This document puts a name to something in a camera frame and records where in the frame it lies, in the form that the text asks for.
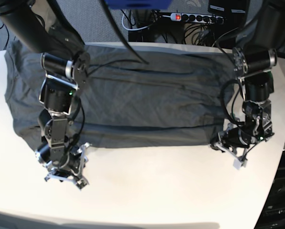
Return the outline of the robot arm image left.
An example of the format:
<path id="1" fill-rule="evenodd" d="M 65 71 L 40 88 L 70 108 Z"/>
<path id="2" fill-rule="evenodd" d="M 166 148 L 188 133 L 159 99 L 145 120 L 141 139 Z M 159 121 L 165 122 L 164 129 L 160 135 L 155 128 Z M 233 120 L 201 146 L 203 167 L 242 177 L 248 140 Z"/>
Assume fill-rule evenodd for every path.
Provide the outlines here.
<path id="1" fill-rule="evenodd" d="M 35 152 L 36 157 L 48 170 L 47 178 L 82 184 L 89 144 L 78 146 L 80 133 L 69 136 L 68 128 L 84 112 L 80 95 L 93 74 L 88 69 L 90 56 L 57 2 L 48 1 L 48 7 L 55 16 L 49 30 L 25 0 L 0 0 L 0 19 L 20 41 L 42 55 L 45 78 L 39 101 L 44 109 L 38 118 L 42 144 Z"/>

